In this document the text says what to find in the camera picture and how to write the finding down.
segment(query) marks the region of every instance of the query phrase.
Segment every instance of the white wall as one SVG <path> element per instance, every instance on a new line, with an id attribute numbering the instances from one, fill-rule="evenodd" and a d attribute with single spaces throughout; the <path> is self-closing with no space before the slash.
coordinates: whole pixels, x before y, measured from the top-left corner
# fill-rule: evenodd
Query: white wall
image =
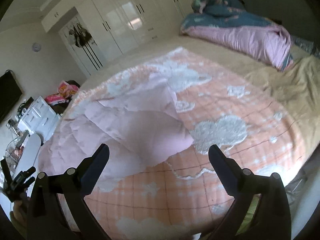
<path id="1" fill-rule="evenodd" d="M 293 35 L 320 44 L 320 23 L 305 0 L 244 0 L 247 11 L 282 20 Z"/>
<path id="2" fill-rule="evenodd" d="M 34 42 L 41 44 L 40 52 L 32 51 Z M 62 80 L 73 79 L 82 84 L 86 79 L 60 36 L 57 33 L 45 33 L 41 23 L 21 25 L 0 33 L 0 59 L 0 75 L 7 69 L 15 73 L 23 91 L 20 102 L 24 98 L 36 99 L 38 96 L 56 93 Z M 6 123 L 0 124 L 0 158 L 12 140 L 11 133 L 5 127 Z"/>

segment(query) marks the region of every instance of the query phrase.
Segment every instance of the beige bed sheet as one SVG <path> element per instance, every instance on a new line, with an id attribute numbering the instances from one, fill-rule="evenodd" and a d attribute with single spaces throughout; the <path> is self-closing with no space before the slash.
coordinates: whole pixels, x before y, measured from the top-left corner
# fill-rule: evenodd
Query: beige bed sheet
<path id="1" fill-rule="evenodd" d="M 320 142 L 320 60 L 297 46 L 291 49 L 295 58 L 294 67 L 280 73 L 273 67 L 222 46 L 177 36 L 131 51 L 92 76 L 81 90 L 93 89 L 121 70 L 160 57 L 180 46 L 237 73 L 281 103 L 298 124 L 304 138 L 308 154 L 303 162 L 311 156 Z"/>

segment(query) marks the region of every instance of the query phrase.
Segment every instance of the pink quilt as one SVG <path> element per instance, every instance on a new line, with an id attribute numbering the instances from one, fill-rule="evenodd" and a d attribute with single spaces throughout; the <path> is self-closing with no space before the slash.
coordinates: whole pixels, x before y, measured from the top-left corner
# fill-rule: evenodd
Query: pink quilt
<path id="1" fill-rule="evenodd" d="M 61 122 L 42 147 L 40 170 L 62 174 L 104 143 L 110 158 L 97 186 L 109 191 L 122 178 L 191 146 L 193 138 L 175 109 L 177 96 L 159 74 L 151 74 L 147 82 L 123 95 L 105 98 L 89 102 L 83 114 Z"/>
<path id="2" fill-rule="evenodd" d="M 109 188 L 97 186 L 86 197 L 88 207 L 112 239 L 184 237 L 211 228 L 224 216 L 233 198 L 226 194 L 209 163 L 207 151 L 212 144 L 255 174 L 278 172 L 285 185 L 303 165 L 307 155 L 304 140 L 281 104 L 238 75 L 183 48 L 121 72 L 93 90 L 79 92 L 65 116 L 65 125 L 72 122 L 67 118 L 82 115 L 92 101 L 113 97 L 115 103 L 125 104 L 116 102 L 117 97 L 147 82 L 152 73 L 165 78 L 176 93 L 175 111 L 194 142 L 172 156 L 167 148 L 158 165 L 125 176 Z M 67 168 L 73 158 L 80 160 L 77 153 L 64 152 L 60 160 L 49 153 L 47 159 Z"/>

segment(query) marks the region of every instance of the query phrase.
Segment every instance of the metal bolt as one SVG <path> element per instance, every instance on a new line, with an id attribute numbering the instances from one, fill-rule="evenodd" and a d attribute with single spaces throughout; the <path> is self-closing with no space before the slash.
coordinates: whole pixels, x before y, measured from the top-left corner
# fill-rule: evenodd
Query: metal bolt
<path id="1" fill-rule="evenodd" d="M 44 176 L 45 176 L 45 173 L 44 173 L 44 172 L 40 172 L 40 173 L 38 174 L 38 178 L 39 178 L 39 179 L 43 179 Z"/>
<path id="2" fill-rule="evenodd" d="M 280 179 L 280 175 L 278 173 L 272 173 L 272 176 L 275 178 L 275 179 Z"/>
<path id="3" fill-rule="evenodd" d="M 70 169 L 67 170 L 67 174 L 68 174 L 68 175 L 72 175 L 72 174 L 74 174 L 75 172 L 76 172 L 76 169 L 75 169 L 75 168 L 70 168 Z"/>
<path id="4" fill-rule="evenodd" d="M 242 172 L 244 175 L 247 175 L 247 176 L 251 174 L 251 171 L 247 168 L 243 169 Z"/>

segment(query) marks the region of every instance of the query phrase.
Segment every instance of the white dresser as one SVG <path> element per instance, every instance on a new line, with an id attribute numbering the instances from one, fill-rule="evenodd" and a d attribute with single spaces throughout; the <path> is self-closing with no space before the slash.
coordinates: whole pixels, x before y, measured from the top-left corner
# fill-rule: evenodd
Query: white dresser
<path id="1" fill-rule="evenodd" d="M 20 119 L 18 128 L 21 131 L 28 130 L 30 134 L 38 134 L 42 142 L 46 142 L 53 135 L 59 119 L 60 115 L 42 97 L 38 97 Z"/>

